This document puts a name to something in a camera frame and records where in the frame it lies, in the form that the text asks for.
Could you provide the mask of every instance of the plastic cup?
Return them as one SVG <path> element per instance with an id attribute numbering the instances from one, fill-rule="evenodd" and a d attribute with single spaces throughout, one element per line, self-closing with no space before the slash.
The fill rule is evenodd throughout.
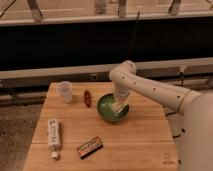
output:
<path id="1" fill-rule="evenodd" d="M 72 83 L 69 81 L 62 81 L 57 85 L 57 93 L 65 103 L 72 101 Z"/>

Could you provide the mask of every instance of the tube cap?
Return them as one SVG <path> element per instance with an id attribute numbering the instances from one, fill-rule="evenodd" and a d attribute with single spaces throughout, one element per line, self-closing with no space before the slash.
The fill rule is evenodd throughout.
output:
<path id="1" fill-rule="evenodd" d="M 59 159 L 59 153 L 57 151 L 53 151 L 51 153 L 51 158 L 54 159 L 54 160 L 58 160 Z"/>

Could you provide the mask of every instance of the terrazzo floor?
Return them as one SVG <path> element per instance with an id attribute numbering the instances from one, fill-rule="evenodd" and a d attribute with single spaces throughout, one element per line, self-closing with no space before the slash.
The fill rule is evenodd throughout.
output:
<path id="1" fill-rule="evenodd" d="M 22 171 L 41 108 L 0 108 L 0 171 Z"/>

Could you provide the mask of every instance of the wooden table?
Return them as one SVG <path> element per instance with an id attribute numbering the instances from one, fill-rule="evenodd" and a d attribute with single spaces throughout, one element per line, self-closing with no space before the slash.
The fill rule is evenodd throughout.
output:
<path id="1" fill-rule="evenodd" d="M 84 104 L 84 91 L 92 107 Z M 74 83 L 73 101 L 65 104 L 50 85 L 24 171 L 176 171 L 177 154 L 162 107 L 132 92 L 127 117 L 116 124 L 103 121 L 96 108 L 99 98 L 111 93 L 112 83 Z M 61 159 L 50 158 L 47 121 L 56 117 L 62 126 Z M 76 148 L 99 136 L 104 148 L 81 160 Z"/>

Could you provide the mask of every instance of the metal rod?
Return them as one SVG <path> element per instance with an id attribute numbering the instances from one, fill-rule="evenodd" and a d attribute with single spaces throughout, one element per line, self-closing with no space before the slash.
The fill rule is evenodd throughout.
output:
<path id="1" fill-rule="evenodd" d="M 3 80 L 0 80 L 0 84 L 7 91 L 7 93 L 11 96 L 13 105 L 15 106 L 16 102 L 19 100 L 19 97 L 17 96 L 17 94 L 11 88 L 7 87 L 7 85 L 4 83 Z"/>
<path id="2" fill-rule="evenodd" d="M 42 20 L 43 16 L 42 16 L 42 13 L 39 9 L 39 6 L 37 4 L 37 1 L 36 0 L 27 0 L 28 2 L 28 5 L 30 7 L 30 10 L 31 10 L 31 13 L 32 13 L 32 16 L 33 16 L 33 19 L 36 21 L 36 22 L 39 22 Z"/>
<path id="3" fill-rule="evenodd" d="M 95 0 L 95 14 L 106 13 L 106 2 L 105 0 Z"/>
<path id="4" fill-rule="evenodd" d="M 118 1 L 118 16 L 120 18 L 126 17 L 126 0 Z"/>
<path id="5" fill-rule="evenodd" d="M 172 5 L 169 8 L 169 13 L 171 15 L 178 15 L 181 2 L 182 0 L 173 0 Z"/>

